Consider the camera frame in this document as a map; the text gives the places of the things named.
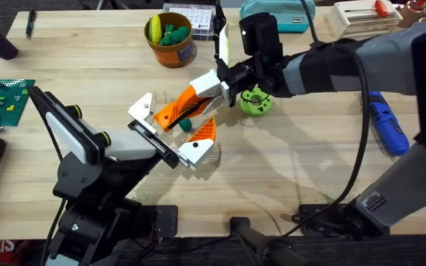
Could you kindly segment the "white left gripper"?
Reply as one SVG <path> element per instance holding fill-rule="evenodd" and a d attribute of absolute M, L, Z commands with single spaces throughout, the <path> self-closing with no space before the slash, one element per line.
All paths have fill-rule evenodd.
<path fill-rule="evenodd" d="M 77 206 L 119 205 L 161 160 L 171 168 L 179 162 L 198 167 L 216 141 L 215 118 L 209 118 L 176 153 L 154 136 L 155 110 L 153 95 L 147 92 L 128 109 L 134 119 L 129 130 L 92 133 L 78 121 L 53 119 L 52 132 L 70 150 L 58 167 L 53 194 Z"/>

